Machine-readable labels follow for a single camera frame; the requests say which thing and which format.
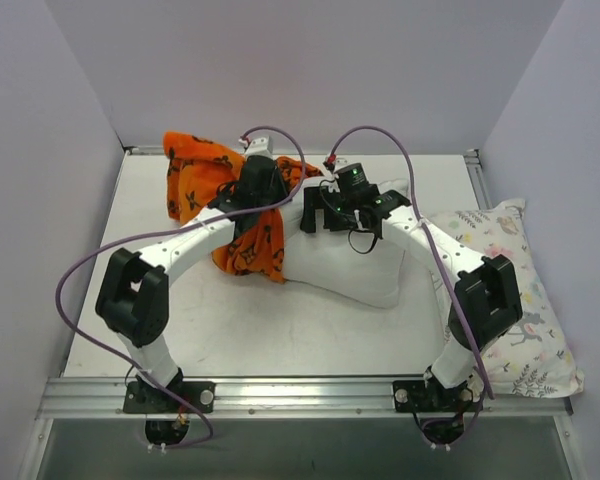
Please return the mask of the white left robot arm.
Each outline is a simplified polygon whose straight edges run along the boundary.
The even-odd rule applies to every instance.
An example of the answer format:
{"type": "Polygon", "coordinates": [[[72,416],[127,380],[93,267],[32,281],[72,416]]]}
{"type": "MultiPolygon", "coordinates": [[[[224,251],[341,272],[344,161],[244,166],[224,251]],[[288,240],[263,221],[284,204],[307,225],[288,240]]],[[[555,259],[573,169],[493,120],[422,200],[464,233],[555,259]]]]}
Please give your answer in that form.
{"type": "Polygon", "coordinates": [[[126,346],[156,409],[173,410],[182,399],[182,386],[174,380],[179,367],[163,335],[170,287],[197,262],[255,227],[260,215],[287,195],[277,163],[251,155],[238,180],[176,234],[136,252],[121,248],[109,258],[95,311],[126,346]]]}

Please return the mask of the orange black-patterned pillowcase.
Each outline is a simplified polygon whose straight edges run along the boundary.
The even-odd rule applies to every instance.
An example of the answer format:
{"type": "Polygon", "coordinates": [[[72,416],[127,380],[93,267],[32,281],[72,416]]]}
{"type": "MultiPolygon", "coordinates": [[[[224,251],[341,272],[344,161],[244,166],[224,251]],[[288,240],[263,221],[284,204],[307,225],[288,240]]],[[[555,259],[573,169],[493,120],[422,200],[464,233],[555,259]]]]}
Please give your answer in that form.
{"type": "Polygon", "coordinates": [[[243,137],[241,144],[238,153],[193,134],[166,132],[167,212],[182,226],[206,210],[229,216],[235,230],[227,245],[212,251],[214,264],[231,275],[257,273],[282,283],[285,227],[276,205],[322,172],[288,156],[274,157],[264,136],[243,137]]]}

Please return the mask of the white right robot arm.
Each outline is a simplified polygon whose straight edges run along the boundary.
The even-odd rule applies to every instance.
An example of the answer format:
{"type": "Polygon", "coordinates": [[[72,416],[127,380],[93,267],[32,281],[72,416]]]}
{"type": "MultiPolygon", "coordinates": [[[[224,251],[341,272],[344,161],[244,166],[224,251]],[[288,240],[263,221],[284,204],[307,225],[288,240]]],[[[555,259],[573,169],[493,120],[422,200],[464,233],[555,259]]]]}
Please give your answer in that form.
{"type": "Polygon", "coordinates": [[[514,265],[502,254],[490,258],[460,243],[398,191],[381,192],[359,163],[304,190],[303,232],[316,232],[318,211],[327,230],[370,233],[374,241],[401,248],[442,280],[452,303],[447,320],[451,338],[427,370],[423,395],[430,406],[447,408],[473,371],[483,370],[482,352],[523,316],[514,265]]]}

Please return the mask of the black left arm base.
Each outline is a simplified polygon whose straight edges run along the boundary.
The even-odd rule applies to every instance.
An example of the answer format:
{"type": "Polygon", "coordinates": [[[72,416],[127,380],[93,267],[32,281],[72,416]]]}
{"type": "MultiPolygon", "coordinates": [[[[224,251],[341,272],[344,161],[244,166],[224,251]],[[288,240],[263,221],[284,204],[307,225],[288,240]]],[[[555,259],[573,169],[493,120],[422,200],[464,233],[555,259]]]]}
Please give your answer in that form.
{"type": "Polygon", "coordinates": [[[184,380],[177,382],[172,394],[155,388],[142,379],[131,381],[126,388],[122,411],[126,414],[162,414],[191,412],[178,396],[203,414],[211,413],[216,384],[211,381],[184,380]]]}

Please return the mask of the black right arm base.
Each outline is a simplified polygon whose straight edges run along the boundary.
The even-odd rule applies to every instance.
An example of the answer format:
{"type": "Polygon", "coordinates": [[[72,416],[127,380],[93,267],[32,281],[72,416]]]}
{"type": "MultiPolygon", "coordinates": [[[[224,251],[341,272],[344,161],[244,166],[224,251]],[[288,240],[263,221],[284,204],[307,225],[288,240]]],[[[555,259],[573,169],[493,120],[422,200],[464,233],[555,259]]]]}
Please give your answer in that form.
{"type": "Polygon", "coordinates": [[[446,389],[436,379],[396,380],[392,383],[394,409],[400,413],[466,413],[478,408],[467,382],[446,389]]]}

